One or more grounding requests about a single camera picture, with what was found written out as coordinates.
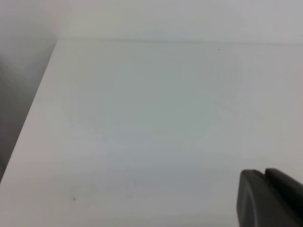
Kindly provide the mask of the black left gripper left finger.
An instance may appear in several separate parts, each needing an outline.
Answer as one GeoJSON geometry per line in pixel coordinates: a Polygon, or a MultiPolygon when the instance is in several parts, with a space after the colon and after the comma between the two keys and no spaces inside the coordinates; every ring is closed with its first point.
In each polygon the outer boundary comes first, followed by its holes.
{"type": "Polygon", "coordinates": [[[301,227],[303,214],[295,214],[269,183],[265,173],[242,170],[237,198],[240,227],[301,227]]]}

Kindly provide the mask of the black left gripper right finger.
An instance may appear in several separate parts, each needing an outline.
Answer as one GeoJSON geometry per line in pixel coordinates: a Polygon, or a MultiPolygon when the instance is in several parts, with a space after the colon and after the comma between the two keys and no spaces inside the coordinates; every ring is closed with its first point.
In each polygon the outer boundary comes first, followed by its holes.
{"type": "Polygon", "coordinates": [[[267,168],[265,177],[295,214],[303,213],[303,185],[278,169],[267,168]]]}

